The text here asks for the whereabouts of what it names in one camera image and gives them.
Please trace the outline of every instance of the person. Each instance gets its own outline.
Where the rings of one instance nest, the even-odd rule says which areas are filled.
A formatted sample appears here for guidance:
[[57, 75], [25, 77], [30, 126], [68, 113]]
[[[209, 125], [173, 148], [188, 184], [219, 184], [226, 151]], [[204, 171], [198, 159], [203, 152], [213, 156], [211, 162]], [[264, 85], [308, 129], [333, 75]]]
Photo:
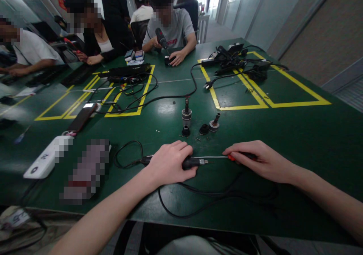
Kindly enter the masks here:
[[108, 62], [132, 49], [132, 40], [125, 38], [122, 27], [102, 19], [93, 0], [65, 0], [64, 4], [74, 14], [76, 26], [85, 27], [85, 52], [73, 51], [80, 61], [89, 65]]
[[174, 9], [173, 0], [152, 0], [156, 11], [156, 18], [152, 17], [147, 26], [147, 33], [143, 42], [143, 51], [150, 52], [153, 48], [162, 48], [159, 44], [155, 30], [160, 28], [163, 32], [168, 48], [183, 46], [183, 39], [187, 44], [180, 50], [170, 54], [170, 65], [177, 66], [194, 50], [197, 38], [189, 13], [185, 9]]
[[5, 18], [0, 18], [0, 40], [14, 42], [17, 63], [0, 68], [12, 76], [25, 76], [53, 65], [64, 64], [61, 56], [37, 34], [16, 28]]
[[129, 34], [128, 23], [130, 22], [127, 0], [102, 0], [105, 20], [120, 26], [124, 35]]
[[151, 19], [154, 10], [146, 0], [135, 0], [137, 10], [132, 14], [130, 23]]
[[61, 16], [55, 15], [54, 16], [54, 21], [60, 26], [59, 36], [61, 38], [64, 38], [64, 37], [68, 36], [67, 23], [65, 22], [65, 20]]
[[[257, 159], [251, 160], [240, 152], [255, 154]], [[122, 221], [145, 196], [162, 185], [183, 182], [196, 176], [197, 167], [182, 169], [182, 162], [192, 153], [193, 148], [182, 141], [161, 146], [148, 166], [82, 217], [50, 254], [101, 252]], [[237, 163], [247, 166], [261, 177], [300, 189], [363, 245], [362, 202], [312, 171], [293, 164], [262, 141], [233, 144], [223, 152], [223, 155], [229, 154]]]

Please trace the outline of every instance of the green workbench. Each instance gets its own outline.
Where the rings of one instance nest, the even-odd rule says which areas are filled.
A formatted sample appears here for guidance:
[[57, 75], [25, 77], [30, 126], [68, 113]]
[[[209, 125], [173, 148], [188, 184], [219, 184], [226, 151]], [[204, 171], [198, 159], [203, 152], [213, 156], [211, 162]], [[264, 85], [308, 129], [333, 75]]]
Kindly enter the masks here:
[[[191, 66], [200, 59], [208, 58], [215, 51], [215, 46], [227, 48], [234, 42], [246, 43], [236, 39], [197, 45], [196, 50], [175, 68], [164, 65], [164, 53], [147, 54], [145, 61], [155, 66], [153, 75], [158, 80], [158, 87], [146, 96], [145, 101], [163, 95], [188, 94], [194, 88]], [[256, 48], [249, 50], [251, 53], [248, 58], [262, 56], [275, 61]], [[98, 71], [124, 65], [123, 58], [119, 58]], [[109, 139], [113, 146], [110, 160], [116, 149], [130, 140], [140, 141], [145, 155], [152, 155], [161, 145], [181, 139], [193, 146], [194, 156], [219, 156], [233, 143], [259, 139], [292, 162], [316, 172], [344, 192], [363, 201], [361, 113], [298, 74], [280, 69], [269, 70], [268, 79], [263, 83], [256, 84], [240, 75], [219, 80], [213, 90], [207, 91], [203, 88], [206, 77], [213, 76], [216, 69], [210, 67], [202, 70], [197, 66], [193, 70], [198, 89], [190, 97], [192, 124], [188, 139], [179, 136], [183, 127], [183, 98], [155, 101], [139, 111], [130, 111], [122, 116], [98, 114], [77, 135], [73, 146], [56, 164], [50, 176], [39, 181], [26, 197], [26, 206], [87, 213], [143, 168], [140, 164], [122, 170], [110, 161], [104, 185], [94, 197], [81, 206], [61, 204], [59, 193], [63, 192], [68, 175], [72, 174], [77, 158], [82, 156], [90, 139]], [[34, 182], [23, 179], [24, 172], [75, 118], [89, 98], [90, 93], [82, 90], [96, 88], [103, 82], [93, 75], [80, 86], [66, 88], [59, 81], [70, 71], [35, 96], [19, 99], [15, 106], [0, 104], [0, 117], [18, 121], [12, 127], [0, 131], [0, 205], [19, 204], [24, 192]], [[13, 92], [15, 88], [20, 89], [20, 84], [25, 81], [26, 78], [11, 87], [0, 83], [0, 91]], [[150, 90], [154, 85], [155, 80], [151, 79], [151, 84], [143, 90]], [[253, 88], [254, 91], [246, 93], [247, 88]], [[107, 91], [100, 90], [93, 100], [104, 99]], [[108, 100], [112, 100], [118, 92], [118, 88], [113, 89]], [[133, 100], [132, 96], [121, 94], [117, 103], [124, 108]], [[218, 131], [200, 136], [198, 130], [201, 125], [208, 124], [218, 112], [221, 113]], [[16, 137], [28, 125], [31, 128], [24, 140], [19, 145], [13, 145]], [[130, 145], [119, 155], [124, 165], [138, 158], [140, 151], [136, 144]], [[264, 195], [273, 188], [271, 182], [246, 167], [238, 166], [228, 159], [213, 161], [212, 164], [200, 167], [197, 176], [188, 180], [187, 184], [205, 191], [222, 191], [237, 174], [244, 173], [236, 183], [237, 189], [252, 195]], [[278, 192], [275, 199], [259, 200], [274, 205], [274, 210], [237, 198], [217, 203], [189, 219], [175, 219], [168, 215], [160, 204], [157, 192], [153, 192], [140, 202], [129, 219], [355, 244], [332, 218], [297, 189], [278, 184]], [[164, 186], [161, 195], [168, 209], [177, 215], [189, 214], [211, 202], [210, 198], [193, 194], [176, 184]]]

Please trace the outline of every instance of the white power strip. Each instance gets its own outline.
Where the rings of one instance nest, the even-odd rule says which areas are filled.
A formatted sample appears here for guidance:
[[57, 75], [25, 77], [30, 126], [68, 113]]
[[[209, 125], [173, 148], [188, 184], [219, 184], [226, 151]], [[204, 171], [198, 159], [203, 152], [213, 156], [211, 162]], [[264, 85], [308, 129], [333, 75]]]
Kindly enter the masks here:
[[47, 148], [33, 162], [23, 175], [23, 178], [43, 179], [53, 170], [55, 163], [64, 156], [64, 151], [68, 151], [68, 146], [73, 145], [74, 137], [57, 136], [47, 146]]

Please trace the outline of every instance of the office chair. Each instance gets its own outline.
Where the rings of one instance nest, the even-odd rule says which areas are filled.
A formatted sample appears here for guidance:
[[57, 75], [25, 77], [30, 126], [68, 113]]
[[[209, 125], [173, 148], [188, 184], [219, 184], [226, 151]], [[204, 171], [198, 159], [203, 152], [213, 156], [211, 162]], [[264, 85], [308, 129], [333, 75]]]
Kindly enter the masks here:
[[183, 2], [174, 6], [174, 9], [183, 8], [189, 13], [190, 19], [192, 20], [193, 28], [195, 31], [195, 35], [197, 35], [198, 31], [198, 8], [199, 2], [198, 0]]
[[132, 34], [136, 40], [136, 45], [139, 48], [139, 50], [143, 48], [143, 41], [146, 35], [147, 25], [149, 23], [149, 20], [150, 19], [139, 22], [133, 22], [130, 25]]

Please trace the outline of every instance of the white t-shirt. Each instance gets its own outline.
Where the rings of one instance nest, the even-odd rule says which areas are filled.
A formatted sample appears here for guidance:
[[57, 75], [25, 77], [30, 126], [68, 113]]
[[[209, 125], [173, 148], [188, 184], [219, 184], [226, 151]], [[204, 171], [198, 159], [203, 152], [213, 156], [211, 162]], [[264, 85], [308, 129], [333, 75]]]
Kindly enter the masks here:
[[137, 10], [134, 11], [130, 23], [151, 19], [153, 14], [154, 10], [152, 7], [142, 5]]
[[43, 59], [55, 60], [56, 65], [64, 64], [61, 56], [33, 32], [20, 29], [20, 42], [16, 42], [14, 46], [19, 64], [34, 65]]
[[152, 37], [155, 37], [155, 30], [160, 28], [165, 36], [168, 48], [183, 47], [183, 38], [187, 40], [189, 34], [194, 33], [192, 20], [185, 9], [174, 9], [172, 16], [171, 24], [168, 26], [163, 26], [156, 15], [152, 17], [147, 25], [143, 45], [147, 44]]

